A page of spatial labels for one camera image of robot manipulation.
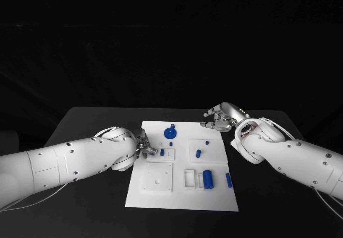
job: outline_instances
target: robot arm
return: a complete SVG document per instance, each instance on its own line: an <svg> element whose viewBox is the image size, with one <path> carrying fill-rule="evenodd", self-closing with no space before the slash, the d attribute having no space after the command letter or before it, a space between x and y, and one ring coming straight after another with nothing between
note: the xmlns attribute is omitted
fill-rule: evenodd
<svg viewBox="0 0 343 238"><path fill-rule="evenodd" d="M0 156L0 208L29 195L101 172L127 170L156 153L146 131L112 127L101 137Z"/></svg>
<svg viewBox="0 0 343 238"><path fill-rule="evenodd" d="M226 102L205 116L209 114L215 114L215 122L202 122L200 126L220 132L236 128L231 144L249 162L258 164L267 160L280 173L343 200L343 155L306 141L285 141L272 122L251 118Z"/></svg>

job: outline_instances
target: table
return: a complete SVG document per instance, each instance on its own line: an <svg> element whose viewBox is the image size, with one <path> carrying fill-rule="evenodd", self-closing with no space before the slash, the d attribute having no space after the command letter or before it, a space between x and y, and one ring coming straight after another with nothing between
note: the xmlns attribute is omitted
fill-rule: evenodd
<svg viewBox="0 0 343 238"><path fill-rule="evenodd" d="M212 117L203 117L206 110L75 107L45 146L92 137L111 126L133 130L144 120L210 122ZM282 111L246 112L275 121L303 139ZM281 175L267 161L254 165L241 157L231 146L233 132L222 133L222 139L239 212L125 208L133 168L124 172L107 170L69 184L39 205L0 214L0 237L343 236L342 222L314 190ZM33 195L26 203L55 190Z"/></svg>

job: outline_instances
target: white platform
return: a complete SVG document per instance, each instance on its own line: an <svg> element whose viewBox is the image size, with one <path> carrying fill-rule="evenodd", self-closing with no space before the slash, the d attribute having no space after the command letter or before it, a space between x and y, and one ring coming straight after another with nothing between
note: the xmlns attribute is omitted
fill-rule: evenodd
<svg viewBox="0 0 343 238"><path fill-rule="evenodd" d="M171 124L174 124L177 136L173 140L169 140L164 138L163 131ZM225 163L228 161L225 148L223 145L220 146L220 133L216 130L200 127L197 122L144 121L143 129L148 135L150 144L159 149L159 152L160 149L174 149L174 160L169 158L163 161L161 158L157 159L157 155L154 155L157 157L148 155L147 159L143 159L141 156L135 161L125 207L238 211L235 191L233 188L228 188L225 177L225 173L229 173L229 168ZM208 150L209 154L215 153L219 161L213 163L208 161L202 163L190 162L190 140L208 140L210 143L210 140L218 141L215 142L216 146L219 146L216 150L209 150L210 144L206 145L208 147L203 150ZM156 166L156 170L151 170L154 171L151 177L147 177L147 164L154 164ZM173 164L170 166L171 175L166 174L167 167L164 167L164 164ZM195 170L195 189L184 188L184 170ZM199 174L202 174L203 170L212 171L213 189L202 189L203 184L199 185L197 177L202 177Z"/></svg>

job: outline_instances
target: blue object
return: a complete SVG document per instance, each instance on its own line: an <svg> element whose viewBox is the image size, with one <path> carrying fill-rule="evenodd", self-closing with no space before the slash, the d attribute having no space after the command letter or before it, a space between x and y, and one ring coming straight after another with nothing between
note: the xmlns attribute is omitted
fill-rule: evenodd
<svg viewBox="0 0 343 238"><path fill-rule="evenodd" d="M212 181L212 172L210 172L210 170L205 170L202 172L202 177L203 177L203 187L205 187L205 189L212 189L213 188L213 181Z"/></svg>
<svg viewBox="0 0 343 238"><path fill-rule="evenodd" d="M167 128L164 130L163 135L167 139L171 140L171 139L176 138L176 134L177 134L177 132L176 132L176 129L174 129L174 124L171 124L170 128Z"/></svg>
<svg viewBox="0 0 343 238"><path fill-rule="evenodd" d="M202 153L202 151L197 150L197 151L196 151L196 155L195 155L197 158L200 158L200 153Z"/></svg>
<svg viewBox="0 0 343 238"><path fill-rule="evenodd" d="M226 173L225 176L226 176L228 187L232 187L231 174Z"/></svg>

